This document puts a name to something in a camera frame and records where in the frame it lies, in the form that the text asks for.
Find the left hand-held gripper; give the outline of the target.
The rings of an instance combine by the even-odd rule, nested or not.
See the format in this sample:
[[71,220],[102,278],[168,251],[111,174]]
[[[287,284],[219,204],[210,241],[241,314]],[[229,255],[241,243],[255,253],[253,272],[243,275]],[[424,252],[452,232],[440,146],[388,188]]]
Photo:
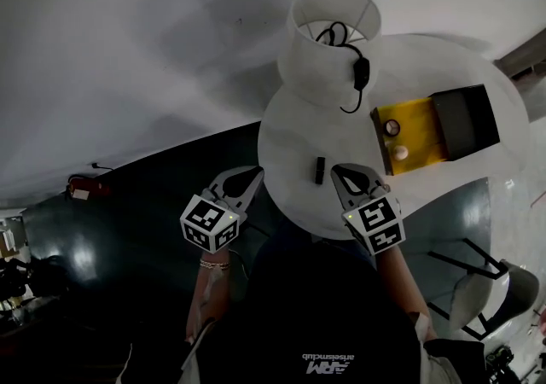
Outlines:
[[264,181],[261,166],[240,166],[221,172],[212,190],[193,195],[179,221],[183,237],[208,253],[217,253],[239,234],[246,210]]

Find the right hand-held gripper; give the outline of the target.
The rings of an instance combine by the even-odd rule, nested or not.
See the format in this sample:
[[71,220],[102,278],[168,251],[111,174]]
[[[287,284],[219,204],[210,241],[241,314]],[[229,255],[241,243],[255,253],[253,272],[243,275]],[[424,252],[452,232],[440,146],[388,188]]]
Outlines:
[[[353,208],[364,195],[385,184],[371,167],[338,164],[331,170],[337,195],[344,210]],[[404,241],[404,224],[398,200],[390,193],[343,213],[343,220],[355,239],[371,255],[385,252]]]

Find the yellow box tray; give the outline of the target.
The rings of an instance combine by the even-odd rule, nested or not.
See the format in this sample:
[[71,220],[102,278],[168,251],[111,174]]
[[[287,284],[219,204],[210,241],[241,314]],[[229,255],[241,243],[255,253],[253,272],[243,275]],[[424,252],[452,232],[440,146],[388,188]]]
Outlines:
[[[370,117],[387,175],[396,176],[447,161],[438,115],[430,97],[377,107]],[[383,125],[389,119],[395,119],[401,126],[396,137],[387,137],[383,131]],[[409,150],[407,159],[396,161],[393,158],[392,151],[397,145]]]

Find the black box lid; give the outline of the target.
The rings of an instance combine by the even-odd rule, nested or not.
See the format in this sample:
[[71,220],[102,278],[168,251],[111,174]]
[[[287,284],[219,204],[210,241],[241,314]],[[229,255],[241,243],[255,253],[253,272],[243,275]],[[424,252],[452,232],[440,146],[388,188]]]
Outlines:
[[500,143],[495,115],[483,84],[430,95],[447,160],[455,161]]

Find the person's right forearm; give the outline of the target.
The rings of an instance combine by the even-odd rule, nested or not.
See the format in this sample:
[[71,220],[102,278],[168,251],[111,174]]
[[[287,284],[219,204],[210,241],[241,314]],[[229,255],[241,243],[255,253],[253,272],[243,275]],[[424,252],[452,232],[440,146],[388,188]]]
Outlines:
[[426,341],[437,334],[427,303],[410,272],[399,246],[390,247],[375,256],[376,270],[392,300],[406,313],[420,313],[428,318]]

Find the person's left forearm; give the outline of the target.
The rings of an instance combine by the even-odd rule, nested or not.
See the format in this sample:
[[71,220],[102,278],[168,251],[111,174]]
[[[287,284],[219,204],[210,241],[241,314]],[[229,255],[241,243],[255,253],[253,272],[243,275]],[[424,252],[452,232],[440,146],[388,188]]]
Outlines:
[[229,309],[229,249],[204,252],[186,324],[186,340],[193,341],[208,319],[219,320]]

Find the white round table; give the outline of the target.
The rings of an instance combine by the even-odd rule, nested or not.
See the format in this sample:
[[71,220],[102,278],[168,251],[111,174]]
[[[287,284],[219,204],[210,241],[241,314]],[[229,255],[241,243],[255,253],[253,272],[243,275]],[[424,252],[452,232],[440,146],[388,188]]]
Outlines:
[[508,175],[526,165],[526,108],[512,82],[492,63],[458,44],[425,35],[385,36],[382,46],[378,79],[358,112],[318,107],[283,88],[270,100],[261,121],[258,161],[265,187],[281,212],[313,235],[350,238],[331,179],[315,183],[316,162],[324,158],[327,166],[356,163],[383,172],[369,115],[379,106],[482,84],[500,136],[498,144],[460,160],[388,177],[404,216],[467,183]]

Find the person's legs in jeans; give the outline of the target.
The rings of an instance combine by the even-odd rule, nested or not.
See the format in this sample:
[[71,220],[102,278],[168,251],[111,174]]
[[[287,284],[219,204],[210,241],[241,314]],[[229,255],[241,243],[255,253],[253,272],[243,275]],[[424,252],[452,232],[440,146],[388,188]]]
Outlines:
[[340,241],[315,236],[285,219],[281,222],[276,232],[270,236],[258,250],[253,261],[252,269],[255,270],[270,260],[279,258],[284,253],[295,251],[307,253],[307,249],[316,244],[323,244],[330,248],[336,248],[370,264],[374,269],[376,268],[374,258],[371,256],[368,249],[359,241],[355,239]]

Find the white table lamp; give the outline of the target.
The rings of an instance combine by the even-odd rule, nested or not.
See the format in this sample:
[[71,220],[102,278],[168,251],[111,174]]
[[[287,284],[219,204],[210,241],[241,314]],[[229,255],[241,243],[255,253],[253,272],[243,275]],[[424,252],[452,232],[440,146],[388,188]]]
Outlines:
[[354,113],[375,84],[381,54],[373,0],[294,0],[277,66],[283,84],[306,101]]

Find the grey chair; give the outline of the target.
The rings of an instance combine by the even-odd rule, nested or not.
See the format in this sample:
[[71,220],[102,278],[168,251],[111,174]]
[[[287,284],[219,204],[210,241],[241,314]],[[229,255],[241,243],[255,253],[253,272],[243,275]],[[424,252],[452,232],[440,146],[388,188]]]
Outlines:
[[[529,311],[538,297],[540,283],[530,271],[508,262],[496,260],[468,238],[462,243],[484,259],[484,264],[474,266],[441,253],[430,251],[428,256],[466,271],[453,287],[450,310],[444,311],[432,301],[427,306],[449,322],[450,330],[461,330],[478,341],[500,329],[505,323]],[[502,304],[494,315],[486,318],[483,310],[491,297],[493,282],[506,277],[508,286]]]

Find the red fire extinguisher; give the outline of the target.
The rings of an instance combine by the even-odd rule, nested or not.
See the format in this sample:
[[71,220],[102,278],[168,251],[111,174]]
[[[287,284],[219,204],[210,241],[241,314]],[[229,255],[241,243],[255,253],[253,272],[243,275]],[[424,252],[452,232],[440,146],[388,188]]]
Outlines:
[[94,177],[72,175],[67,180],[65,194],[70,199],[87,201],[90,197],[105,197],[111,195],[111,188]]

